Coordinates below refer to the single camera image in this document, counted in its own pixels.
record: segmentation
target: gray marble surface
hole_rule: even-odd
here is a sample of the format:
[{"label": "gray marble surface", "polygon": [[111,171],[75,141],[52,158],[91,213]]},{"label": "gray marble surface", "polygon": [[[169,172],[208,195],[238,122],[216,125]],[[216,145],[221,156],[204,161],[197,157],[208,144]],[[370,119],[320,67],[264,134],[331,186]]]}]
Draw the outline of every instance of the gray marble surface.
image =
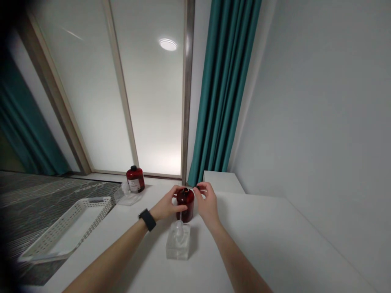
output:
[{"label": "gray marble surface", "polygon": [[112,197],[120,183],[0,171],[0,213],[7,224],[11,259],[20,282],[43,286],[66,260],[33,265],[17,258],[76,201]]}]

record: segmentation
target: sliding glass door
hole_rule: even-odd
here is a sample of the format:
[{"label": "sliding glass door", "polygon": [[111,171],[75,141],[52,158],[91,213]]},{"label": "sliding glass door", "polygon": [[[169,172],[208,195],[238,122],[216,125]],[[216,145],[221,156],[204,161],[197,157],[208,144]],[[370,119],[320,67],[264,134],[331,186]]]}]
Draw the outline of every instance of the sliding glass door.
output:
[{"label": "sliding glass door", "polygon": [[186,4],[48,0],[34,9],[93,172],[138,164],[181,178]]}]

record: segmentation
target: white table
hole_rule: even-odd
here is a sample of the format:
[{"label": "white table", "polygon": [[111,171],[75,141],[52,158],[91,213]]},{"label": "white table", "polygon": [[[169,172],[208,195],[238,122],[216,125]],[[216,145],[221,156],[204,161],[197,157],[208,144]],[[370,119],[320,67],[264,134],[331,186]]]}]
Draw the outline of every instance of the white table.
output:
[{"label": "white table", "polygon": [[[169,190],[148,186],[134,206],[116,206],[44,287],[61,292]],[[285,199],[218,193],[222,223],[275,292],[374,292]],[[114,292],[233,292],[212,236],[197,212],[188,261],[167,260],[168,226],[157,224],[130,261]]]},{"label": "white table", "polygon": [[245,194],[235,173],[204,171],[204,182],[210,182],[215,192]]}]

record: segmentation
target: teal curtain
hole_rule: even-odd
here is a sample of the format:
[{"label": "teal curtain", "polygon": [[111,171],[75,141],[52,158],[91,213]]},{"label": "teal curtain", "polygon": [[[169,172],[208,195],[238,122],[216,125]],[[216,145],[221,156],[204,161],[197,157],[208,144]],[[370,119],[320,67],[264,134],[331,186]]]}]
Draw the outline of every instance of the teal curtain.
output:
[{"label": "teal curtain", "polygon": [[27,173],[70,170],[11,54],[2,52],[0,127]]},{"label": "teal curtain", "polygon": [[261,0],[212,1],[191,186],[204,170],[227,170],[260,7]]}]

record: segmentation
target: red bottle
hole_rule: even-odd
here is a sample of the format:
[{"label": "red bottle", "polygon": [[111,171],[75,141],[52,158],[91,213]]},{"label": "red bottle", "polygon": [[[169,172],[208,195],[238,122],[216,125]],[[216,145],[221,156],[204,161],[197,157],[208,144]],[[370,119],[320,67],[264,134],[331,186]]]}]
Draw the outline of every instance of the red bottle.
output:
[{"label": "red bottle", "polygon": [[126,179],[130,187],[130,192],[139,193],[144,190],[145,183],[141,168],[137,168],[137,166],[130,167],[126,172]]},{"label": "red bottle", "polygon": [[[176,202],[179,205],[187,205],[187,210],[182,212],[182,222],[187,223],[193,218],[193,208],[194,208],[194,193],[184,188],[178,192],[176,195]],[[180,212],[176,213],[176,218],[180,219]]]}]

